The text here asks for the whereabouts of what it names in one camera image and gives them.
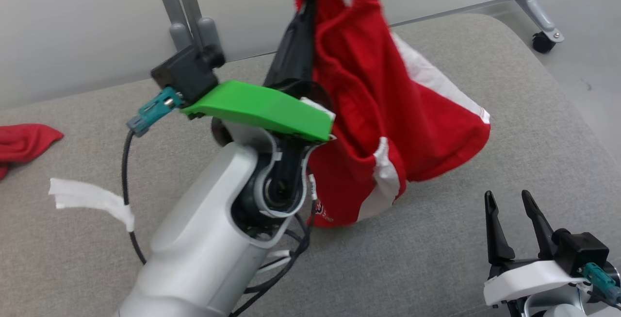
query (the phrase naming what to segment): gray fabric surface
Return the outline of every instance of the gray fabric surface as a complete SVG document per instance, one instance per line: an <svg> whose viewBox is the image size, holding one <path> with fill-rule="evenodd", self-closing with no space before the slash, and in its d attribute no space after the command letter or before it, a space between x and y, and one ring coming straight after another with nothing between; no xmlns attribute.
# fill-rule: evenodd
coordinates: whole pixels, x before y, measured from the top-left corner
<svg viewBox="0 0 621 317"><path fill-rule="evenodd" d="M619 170L521 40L480 15L395 31L491 113L490 142L468 164L410 184L381 216L315 229L293 270L244 315L507 316L483 302L487 189L519 257L537 254L525 188L554 228L594 233L621 264ZM220 78L261 83L270 60L228 64ZM155 93L144 81L0 112L0 125L37 122L66 135L0 181L0 316L107 317L129 292L140 262L124 226L102 211L56 210L47 191L58 177L119 194L125 122ZM135 140L129 188L147 257L148 239L217 150L208 118L178 114Z"/></svg>

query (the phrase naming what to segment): teal connector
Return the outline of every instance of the teal connector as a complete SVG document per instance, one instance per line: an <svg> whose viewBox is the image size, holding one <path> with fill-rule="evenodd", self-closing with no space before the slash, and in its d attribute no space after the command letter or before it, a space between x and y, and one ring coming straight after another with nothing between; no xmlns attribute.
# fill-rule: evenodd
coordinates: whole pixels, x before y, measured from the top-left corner
<svg viewBox="0 0 621 317"><path fill-rule="evenodd" d="M144 135L151 125L182 105L183 101L172 87L162 90L153 100L138 109L138 115L127 122L136 137Z"/></svg>
<svg viewBox="0 0 621 317"><path fill-rule="evenodd" d="M601 290L608 299L611 299L615 303L620 302L621 288L617 286L617 282L610 278L607 273L599 266L590 262L582 268L582 275L588 279L593 286L596 286Z"/></svg>

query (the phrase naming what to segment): green cover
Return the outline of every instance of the green cover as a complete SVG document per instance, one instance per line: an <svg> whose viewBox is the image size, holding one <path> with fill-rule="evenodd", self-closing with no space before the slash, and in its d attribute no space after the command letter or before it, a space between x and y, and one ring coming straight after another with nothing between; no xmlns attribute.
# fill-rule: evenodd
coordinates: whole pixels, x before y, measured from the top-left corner
<svg viewBox="0 0 621 317"><path fill-rule="evenodd" d="M202 113L278 133L298 134L313 141L328 141L332 131L332 120L327 113L278 90L240 81L220 83L181 111L187 115Z"/></svg>

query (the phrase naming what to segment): red and white clothing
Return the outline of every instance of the red and white clothing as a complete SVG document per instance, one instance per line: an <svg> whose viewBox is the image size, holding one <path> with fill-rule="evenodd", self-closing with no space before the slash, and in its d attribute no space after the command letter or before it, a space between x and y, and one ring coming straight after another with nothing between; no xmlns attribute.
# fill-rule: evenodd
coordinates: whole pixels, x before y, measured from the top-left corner
<svg viewBox="0 0 621 317"><path fill-rule="evenodd" d="M303 0L296 0L297 8ZM388 29L379 0L317 0L314 80L330 94L335 140L309 165L315 224L352 224L388 209L407 181L470 160L490 116Z"/></svg>

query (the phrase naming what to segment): red fabric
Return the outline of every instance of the red fabric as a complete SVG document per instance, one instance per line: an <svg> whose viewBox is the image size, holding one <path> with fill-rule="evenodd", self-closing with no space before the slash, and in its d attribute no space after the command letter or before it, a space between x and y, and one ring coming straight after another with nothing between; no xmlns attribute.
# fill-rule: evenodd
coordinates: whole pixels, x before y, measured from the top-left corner
<svg viewBox="0 0 621 317"><path fill-rule="evenodd" d="M299 10L304 0L295 0ZM352 224L376 186L379 139L406 179L441 175L485 145L490 126L479 116L410 80L379 0L317 0L314 79L330 94L337 139L316 149L309 166L320 206L315 224Z"/></svg>
<svg viewBox="0 0 621 317"><path fill-rule="evenodd" d="M9 163L28 163L44 153L63 134L42 124L20 124L0 127L0 180Z"/></svg>

